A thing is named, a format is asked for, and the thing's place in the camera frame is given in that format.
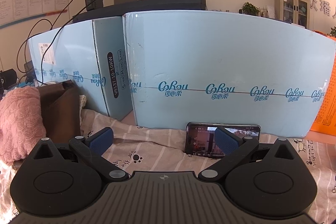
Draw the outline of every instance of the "phone screen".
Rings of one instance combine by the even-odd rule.
[[[227,126],[190,123],[187,127],[185,143],[186,154],[220,159],[225,154],[216,145],[214,133],[217,127],[223,126],[236,136],[243,138],[251,136],[259,139],[260,126]]]

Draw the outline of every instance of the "black label on box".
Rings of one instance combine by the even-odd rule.
[[[112,54],[112,52],[109,52],[107,54],[107,61],[109,63],[109,70],[110,70],[110,78],[111,78],[113,96],[114,96],[114,98],[118,98],[119,91],[118,91],[116,71],[115,71],[115,68],[114,68],[114,61],[113,61],[113,54]]]

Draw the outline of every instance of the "cardboard box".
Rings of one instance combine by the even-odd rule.
[[[87,108],[121,120],[132,110],[122,17],[67,25],[41,58],[59,29],[29,39],[39,81],[71,79],[87,97]]]
[[[148,11],[124,17],[138,126],[258,124],[307,134],[323,101],[335,43],[296,26],[234,13]]]

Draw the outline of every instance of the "black speaker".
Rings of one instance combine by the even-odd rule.
[[[11,86],[16,84],[17,74],[14,69],[0,71],[1,85],[4,90],[8,90]]]

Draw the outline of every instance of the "potted plant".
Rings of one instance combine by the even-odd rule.
[[[249,2],[245,2],[241,9],[243,11],[243,14],[251,16],[258,16],[258,13],[260,12],[257,7]]]
[[[336,37],[336,27],[331,28],[330,35],[331,35],[332,37]]]

